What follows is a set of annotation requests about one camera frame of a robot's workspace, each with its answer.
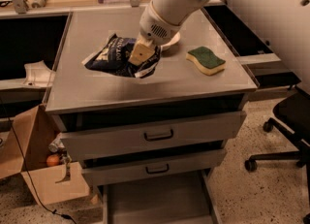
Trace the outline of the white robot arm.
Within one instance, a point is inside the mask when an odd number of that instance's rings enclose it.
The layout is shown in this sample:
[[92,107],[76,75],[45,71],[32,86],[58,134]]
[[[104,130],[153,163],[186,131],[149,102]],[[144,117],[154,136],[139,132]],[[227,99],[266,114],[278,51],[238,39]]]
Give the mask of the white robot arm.
[[[194,11],[209,0],[150,0],[139,22],[131,62],[140,65],[168,43]],[[225,0],[228,7],[300,79],[310,93],[310,0]]]

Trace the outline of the white gripper with vent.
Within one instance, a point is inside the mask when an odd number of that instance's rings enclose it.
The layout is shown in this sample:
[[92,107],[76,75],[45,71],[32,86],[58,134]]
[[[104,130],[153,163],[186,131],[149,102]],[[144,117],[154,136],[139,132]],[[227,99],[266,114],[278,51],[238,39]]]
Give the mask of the white gripper with vent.
[[139,66],[155,54],[155,46],[169,43],[180,26],[164,20],[149,3],[139,21],[139,35],[131,52],[129,62]]

